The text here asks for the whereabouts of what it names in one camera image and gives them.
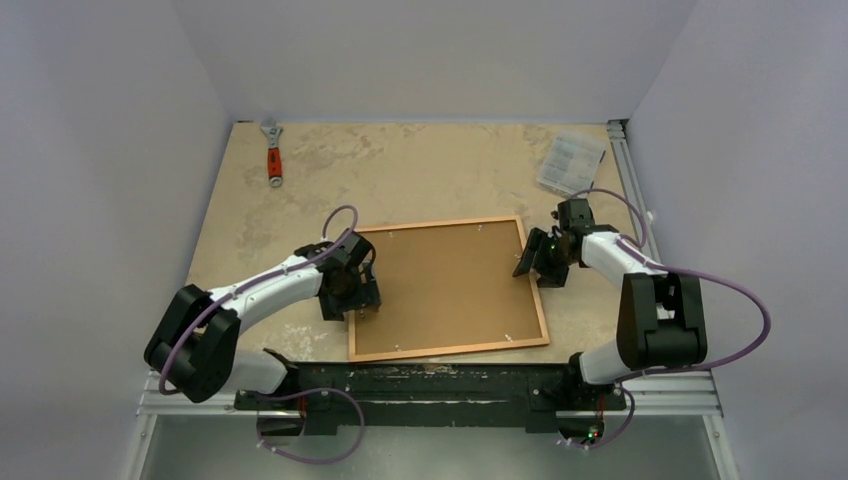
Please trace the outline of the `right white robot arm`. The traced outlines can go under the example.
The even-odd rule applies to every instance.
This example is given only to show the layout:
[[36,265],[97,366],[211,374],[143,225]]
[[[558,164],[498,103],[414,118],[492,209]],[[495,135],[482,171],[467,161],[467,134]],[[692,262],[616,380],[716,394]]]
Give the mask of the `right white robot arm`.
[[561,288],[573,266],[591,268],[620,292],[615,337],[578,353],[561,392],[576,407],[596,399],[601,385],[651,368],[681,369],[708,353],[700,281],[672,273],[638,251],[615,227],[598,224],[587,200],[558,204],[548,230],[534,228],[513,271],[535,273],[540,288]]

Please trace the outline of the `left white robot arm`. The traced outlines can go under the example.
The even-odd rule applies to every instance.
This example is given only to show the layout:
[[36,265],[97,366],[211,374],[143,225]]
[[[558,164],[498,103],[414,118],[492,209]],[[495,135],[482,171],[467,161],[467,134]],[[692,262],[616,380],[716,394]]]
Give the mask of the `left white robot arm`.
[[159,373],[160,391],[201,403],[223,390],[255,392],[272,408],[297,399],[295,365],[265,349],[239,349],[240,337],[271,315],[317,299],[326,321],[377,309],[376,248],[347,230],[334,242],[309,244],[280,265],[230,286],[179,289],[148,341],[143,359]]

